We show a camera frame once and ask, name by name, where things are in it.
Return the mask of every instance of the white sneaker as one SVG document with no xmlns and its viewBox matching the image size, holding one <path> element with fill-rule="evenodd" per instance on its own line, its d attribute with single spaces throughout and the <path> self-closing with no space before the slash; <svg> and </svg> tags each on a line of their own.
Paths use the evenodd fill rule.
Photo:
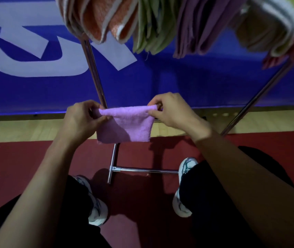
<svg viewBox="0 0 294 248">
<path fill-rule="evenodd" d="M 88 217 L 88 222 L 90 225 L 100 226 L 102 225 L 108 217 L 108 207 L 107 205 L 99 200 L 98 198 L 94 197 L 92 194 L 91 186 L 87 179 L 82 176 L 74 176 L 74 179 L 77 180 L 78 183 L 84 185 L 88 189 L 88 195 L 91 197 L 93 202 L 93 208 L 90 212 Z"/>
<path fill-rule="evenodd" d="M 188 157 L 185 158 L 178 170 L 178 175 L 179 175 L 179 184 L 181 183 L 181 178 L 182 175 L 186 174 L 188 171 L 190 171 L 195 165 L 197 165 L 198 162 L 195 158 L 193 157 Z M 176 191 L 176 194 L 174 194 L 173 200 L 172 200 L 172 207 L 174 209 L 174 212 L 182 218 L 187 218 L 191 216 L 191 211 L 185 207 L 185 205 L 182 204 L 180 201 L 180 196 L 179 196 L 179 188 Z"/>
</svg>

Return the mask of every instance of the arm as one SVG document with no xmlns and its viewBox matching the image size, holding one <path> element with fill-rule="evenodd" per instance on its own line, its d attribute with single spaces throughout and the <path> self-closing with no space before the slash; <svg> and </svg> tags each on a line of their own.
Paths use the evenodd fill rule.
<svg viewBox="0 0 294 248">
<path fill-rule="evenodd" d="M 108 118 L 93 120 L 94 101 L 68 108 L 63 126 L 0 229 L 0 247 L 50 247 L 54 241 L 71 159 L 76 148 Z"/>
<path fill-rule="evenodd" d="M 257 236 L 270 247 L 294 247 L 294 189 L 211 130 L 179 94 L 161 94 L 150 111 L 167 126 L 184 130 Z"/>
</svg>

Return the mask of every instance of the red court mat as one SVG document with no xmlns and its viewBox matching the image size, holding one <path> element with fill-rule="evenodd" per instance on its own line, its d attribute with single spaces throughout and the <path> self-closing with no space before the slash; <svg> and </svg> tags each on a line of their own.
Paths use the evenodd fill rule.
<svg viewBox="0 0 294 248">
<path fill-rule="evenodd" d="M 294 182 L 294 132 L 227 136 L 234 144 L 258 148 L 277 160 Z M 0 143 L 0 206 L 20 194 L 42 161 L 49 141 Z M 190 219 L 172 209 L 177 175 L 114 173 L 106 184 L 113 145 L 88 140 L 76 151 L 70 174 L 91 179 L 94 194 L 109 207 L 101 233 L 113 247 L 191 247 Z M 189 156 L 203 157 L 188 137 L 156 137 L 120 145 L 117 165 L 177 169 Z"/>
</svg>

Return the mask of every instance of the leg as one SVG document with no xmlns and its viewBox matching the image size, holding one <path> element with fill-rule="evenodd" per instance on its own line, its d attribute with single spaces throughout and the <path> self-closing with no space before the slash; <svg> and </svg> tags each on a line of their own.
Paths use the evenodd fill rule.
<svg viewBox="0 0 294 248">
<path fill-rule="evenodd" d="M 240 150 L 274 175 L 293 186 L 282 166 L 264 152 L 245 146 Z M 206 161 L 182 176 L 179 188 L 182 204 L 193 213 L 193 235 L 198 245 L 233 243 L 262 246 Z"/>
<path fill-rule="evenodd" d="M 0 227 L 19 197 L 17 196 L 0 208 Z M 98 247 L 110 247 L 100 234 L 100 228 L 89 225 L 93 206 L 88 188 L 72 176 L 68 176 L 54 246 L 76 245 L 79 242 L 80 244 L 98 244 Z"/>
</svg>

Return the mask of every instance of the left hand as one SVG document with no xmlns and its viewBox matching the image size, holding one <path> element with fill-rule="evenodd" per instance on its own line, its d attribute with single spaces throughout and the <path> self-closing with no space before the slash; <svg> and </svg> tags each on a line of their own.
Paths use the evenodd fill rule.
<svg viewBox="0 0 294 248">
<path fill-rule="evenodd" d="M 65 141 L 70 146 L 77 148 L 91 137 L 100 125 L 109 120 L 107 116 L 93 119 L 89 114 L 90 108 L 104 109 L 101 104 L 93 100 L 75 103 L 68 107 L 63 125 L 55 140 Z"/>
</svg>

